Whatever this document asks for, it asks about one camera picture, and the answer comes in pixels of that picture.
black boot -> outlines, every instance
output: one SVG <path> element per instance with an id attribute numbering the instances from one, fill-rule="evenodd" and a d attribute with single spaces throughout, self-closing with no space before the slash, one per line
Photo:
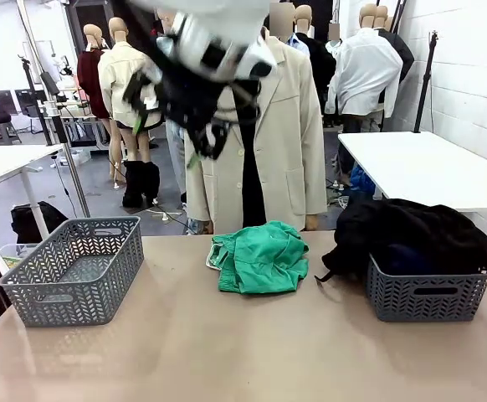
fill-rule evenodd
<path id="1" fill-rule="evenodd" d="M 141 190 L 143 186 L 144 163 L 141 161 L 125 161 L 126 167 L 126 191 L 123 197 L 123 207 L 141 208 L 143 197 Z"/>
<path id="2" fill-rule="evenodd" d="M 153 205 L 154 198 L 158 197 L 160 188 L 160 169 L 152 162 L 145 163 L 143 167 L 143 193 L 145 194 L 146 206 Z"/>

green cloth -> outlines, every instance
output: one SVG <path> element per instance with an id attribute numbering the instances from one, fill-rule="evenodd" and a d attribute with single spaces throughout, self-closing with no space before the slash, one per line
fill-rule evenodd
<path id="1" fill-rule="evenodd" d="M 309 271 L 309 246 L 291 226 L 269 222 L 213 236 L 207 264 L 221 270 L 218 289 L 242 294 L 297 290 Z"/>

gray plastic basket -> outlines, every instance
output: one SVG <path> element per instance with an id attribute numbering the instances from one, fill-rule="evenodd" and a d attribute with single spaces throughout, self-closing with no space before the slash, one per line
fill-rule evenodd
<path id="1" fill-rule="evenodd" d="M 487 274 L 390 276 L 370 256 L 367 295 L 381 321 L 472 321 L 486 287 Z"/>
<path id="2" fill-rule="evenodd" d="M 71 219 L 0 278 L 27 327 L 111 321 L 143 262 L 140 219 Z"/>

beige blazer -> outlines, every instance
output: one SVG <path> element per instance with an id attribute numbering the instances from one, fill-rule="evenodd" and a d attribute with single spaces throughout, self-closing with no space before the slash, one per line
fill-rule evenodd
<path id="1" fill-rule="evenodd" d="M 327 210 L 320 103 L 308 56 L 274 37 L 267 44 L 277 71 L 261 80 L 262 116 L 256 123 L 254 155 L 267 220 L 280 220 L 302 230 L 307 214 Z M 219 105 L 234 108 L 232 90 L 225 89 Z M 236 111 L 222 116 L 238 120 Z M 193 152 L 186 136 L 187 161 Z M 187 170 L 188 216 L 212 220 L 216 234 L 242 229 L 243 164 L 244 144 L 235 125 L 217 161 L 204 159 Z"/>
<path id="2" fill-rule="evenodd" d="M 123 100 L 125 89 L 132 74 L 151 60 L 127 42 L 117 42 L 112 50 L 104 52 L 98 65 L 102 100 L 110 117 L 125 126 L 134 127 L 138 119 L 132 106 Z M 154 85 L 144 89 L 145 98 L 156 99 Z M 152 126 L 161 119 L 160 113 L 152 113 L 146 120 L 146 126 Z"/>

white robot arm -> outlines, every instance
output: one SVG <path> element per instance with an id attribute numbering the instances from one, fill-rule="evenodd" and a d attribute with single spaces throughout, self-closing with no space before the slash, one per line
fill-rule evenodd
<path id="1" fill-rule="evenodd" d="M 134 21 L 127 0 L 114 2 L 130 30 L 134 29 L 148 44 L 147 55 L 161 71 L 147 67 L 137 72 L 125 92 L 125 99 L 146 120 L 141 88 L 155 84 L 161 111 L 183 126 L 198 154 L 216 159 L 223 150 L 230 126 L 237 121 L 217 117 L 218 98 L 225 86 L 235 89 L 256 118 L 260 109 L 257 96 L 251 96 L 234 83 L 235 80 L 258 80 L 276 66 L 274 57 L 260 35 L 269 0 L 131 0 L 138 6 L 177 12 L 168 38 L 172 51 L 165 54 L 156 43 L 146 39 Z M 212 124 L 214 142 L 208 139 L 207 124 Z"/>

